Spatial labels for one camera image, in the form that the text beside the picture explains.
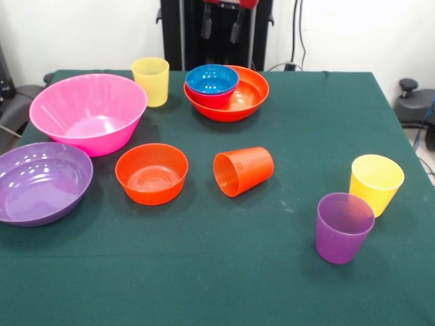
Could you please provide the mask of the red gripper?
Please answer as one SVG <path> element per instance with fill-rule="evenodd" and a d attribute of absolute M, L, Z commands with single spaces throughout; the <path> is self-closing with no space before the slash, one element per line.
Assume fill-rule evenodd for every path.
<path fill-rule="evenodd" d="M 258 0 L 204 0 L 204 2 L 206 4 L 204 4 L 203 24 L 202 24 L 202 31 L 201 31 L 201 37 L 203 39 L 209 39 L 211 35 L 212 20 L 211 20 L 210 3 L 216 5 L 239 6 L 237 19 L 235 20 L 231 30 L 231 35 L 230 35 L 231 43 L 238 43 L 239 41 L 239 34 L 245 17 L 245 9 L 254 9 L 255 6 L 257 6 L 258 4 Z"/>

